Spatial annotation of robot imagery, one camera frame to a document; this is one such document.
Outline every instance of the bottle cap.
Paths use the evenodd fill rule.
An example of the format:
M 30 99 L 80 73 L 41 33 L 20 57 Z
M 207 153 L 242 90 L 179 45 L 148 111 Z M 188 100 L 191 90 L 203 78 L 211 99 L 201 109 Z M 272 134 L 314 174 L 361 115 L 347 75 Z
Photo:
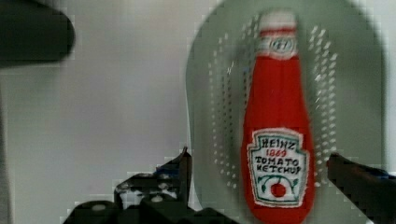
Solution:
M 292 11 L 288 9 L 273 10 L 262 16 L 260 30 L 295 29 L 297 21 Z

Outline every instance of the black mechanical part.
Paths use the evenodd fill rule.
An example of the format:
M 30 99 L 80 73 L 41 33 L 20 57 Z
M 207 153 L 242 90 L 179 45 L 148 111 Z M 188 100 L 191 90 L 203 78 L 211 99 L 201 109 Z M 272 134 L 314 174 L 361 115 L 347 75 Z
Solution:
M 147 223 L 162 224 L 237 224 L 212 208 L 199 212 L 166 194 L 151 195 L 140 204 L 140 217 Z
M 120 209 L 109 201 L 93 201 L 77 206 L 64 224 L 114 224 Z
M 191 155 L 184 147 L 175 159 L 157 168 L 153 174 L 138 174 L 123 181 L 114 190 L 114 202 L 119 208 L 139 205 L 141 200 L 158 193 L 184 202 L 189 201 L 191 185 Z
M 192 216 L 183 217 L 177 224 L 238 224 L 213 208 L 205 208 Z
M 364 215 L 376 224 L 396 223 L 396 176 L 337 153 L 330 156 L 327 165 L 329 179 Z

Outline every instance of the heinz ketchup bottle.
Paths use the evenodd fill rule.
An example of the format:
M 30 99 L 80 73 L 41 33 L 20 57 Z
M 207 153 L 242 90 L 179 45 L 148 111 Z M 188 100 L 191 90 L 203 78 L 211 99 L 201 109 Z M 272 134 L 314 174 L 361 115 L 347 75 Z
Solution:
M 245 198 L 262 222 L 297 224 L 313 205 L 315 158 L 294 15 L 264 15 L 260 36 L 241 147 Z

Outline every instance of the heinz logo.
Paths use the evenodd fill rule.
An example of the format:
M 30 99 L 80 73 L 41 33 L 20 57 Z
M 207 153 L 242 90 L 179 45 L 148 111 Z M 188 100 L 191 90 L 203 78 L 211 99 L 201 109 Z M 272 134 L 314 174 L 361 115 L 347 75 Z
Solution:
M 272 41 L 271 49 L 275 52 L 286 53 L 292 51 L 294 42 L 292 38 L 279 37 Z

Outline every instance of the tomato icon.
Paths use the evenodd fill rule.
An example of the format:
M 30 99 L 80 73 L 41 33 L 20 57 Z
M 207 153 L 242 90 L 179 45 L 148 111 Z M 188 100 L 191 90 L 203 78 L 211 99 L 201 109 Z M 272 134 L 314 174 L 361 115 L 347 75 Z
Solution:
M 281 198 L 283 196 L 285 196 L 286 194 L 286 188 L 285 186 L 283 186 L 282 184 L 276 183 L 273 186 L 271 186 L 271 193 L 277 197 L 277 198 Z

